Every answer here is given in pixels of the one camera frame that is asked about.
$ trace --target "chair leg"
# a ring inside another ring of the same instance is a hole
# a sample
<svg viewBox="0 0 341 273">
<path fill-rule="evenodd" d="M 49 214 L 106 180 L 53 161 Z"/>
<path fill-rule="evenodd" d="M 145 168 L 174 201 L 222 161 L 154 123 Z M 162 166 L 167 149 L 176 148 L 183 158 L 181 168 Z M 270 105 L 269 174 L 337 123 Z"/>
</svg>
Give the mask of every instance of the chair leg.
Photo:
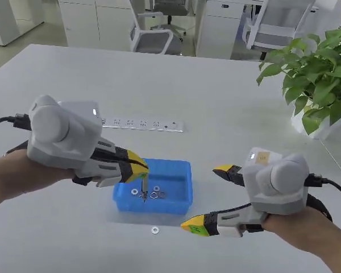
<svg viewBox="0 0 341 273">
<path fill-rule="evenodd" d="M 264 61 L 265 58 L 266 58 L 266 56 L 267 56 L 267 53 L 266 53 L 266 52 L 263 52 L 263 53 L 261 54 L 261 56 L 260 56 L 260 60 L 261 60 L 261 61 Z"/>
</svg>

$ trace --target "wrist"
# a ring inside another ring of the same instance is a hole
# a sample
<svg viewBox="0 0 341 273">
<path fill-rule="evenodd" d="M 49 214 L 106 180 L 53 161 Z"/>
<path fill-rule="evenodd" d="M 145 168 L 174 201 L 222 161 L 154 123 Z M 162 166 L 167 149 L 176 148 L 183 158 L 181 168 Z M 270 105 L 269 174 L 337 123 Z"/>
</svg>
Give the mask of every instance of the wrist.
<svg viewBox="0 0 341 273">
<path fill-rule="evenodd" d="M 325 234 L 324 240 L 316 246 L 313 254 L 325 263 L 339 259 L 341 257 L 341 230 L 336 227 L 332 232 Z"/>
</svg>

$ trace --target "drawer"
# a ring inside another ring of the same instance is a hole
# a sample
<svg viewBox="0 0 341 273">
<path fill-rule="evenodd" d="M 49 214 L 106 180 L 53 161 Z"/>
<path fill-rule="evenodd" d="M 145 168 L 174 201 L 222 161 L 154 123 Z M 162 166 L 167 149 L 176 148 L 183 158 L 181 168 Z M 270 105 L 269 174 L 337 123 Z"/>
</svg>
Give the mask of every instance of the drawer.
<svg viewBox="0 0 341 273">
<path fill-rule="evenodd" d="M 244 10 L 244 4 L 207 1 L 206 15 L 240 19 Z"/>
<path fill-rule="evenodd" d="M 95 5 L 95 0 L 59 0 L 60 3 Z"/>
<path fill-rule="evenodd" d="M 120 7 L 130 9 L 129 0 L 96 0 L 96 5 L 99 7 Z"/>
</svg>

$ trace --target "gray chair seat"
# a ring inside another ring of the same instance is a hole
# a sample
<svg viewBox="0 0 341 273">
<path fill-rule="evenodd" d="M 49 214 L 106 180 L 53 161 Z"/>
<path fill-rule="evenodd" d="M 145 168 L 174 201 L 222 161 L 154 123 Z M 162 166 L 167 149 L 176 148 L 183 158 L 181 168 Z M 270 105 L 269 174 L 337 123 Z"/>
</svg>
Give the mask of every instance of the gray chair seat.
<svg viewBox="0 0 341 273">
<path fill-rule="evenodd" d="M 141 53 L 160 53 L 163 50 L 168 37 L 168 33 L 143 34 L 140 38 L 136 51 Z M 165 54 L 180 55 L 182 52 L 181 48 L 181 40 L 174 35 Z"/>
<path fill-rule="evenodd" d="M 247 42 L 249 41 L 249 37 L 250 37 L 250 31 L 248 31 L 246 34 Z M 292 40 L 293 38 L 291 37 L 276 36 L 276 35 L 269 35 L 269 34 L 263 34 L 263 33 L 256 34 L 256 38 L 255 38 L 255 42 L 264 43 L 264 44 L 274 44 L 276 46 L 278 45 L 281 47 L 288 46 Z M 272 48 L 264 48 L 264 47 L 259 47 L 256 45 L 253 45 L 252 49 L 255 49 L 261 52 L 270 52 L 274 50 Z"/>
</svg>

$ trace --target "power strip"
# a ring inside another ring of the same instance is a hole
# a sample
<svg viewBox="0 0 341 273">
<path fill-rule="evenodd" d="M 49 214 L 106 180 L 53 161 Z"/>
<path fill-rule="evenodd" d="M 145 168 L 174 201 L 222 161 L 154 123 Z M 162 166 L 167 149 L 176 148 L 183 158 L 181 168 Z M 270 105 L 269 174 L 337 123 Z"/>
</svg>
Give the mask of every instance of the power strip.
<svg viewBox="0 0 341 273">
<path fill-rule="evenodd" d="M 167 132 L 184 132 L 183 122 L 179 121 L 163 121 L 160 119 L 148 118 L 103 118 L 103 128 L 115 129 L 132 129 L 132 130 L 149 130 L 149 131 L 167 131 Z"/>
</svg>

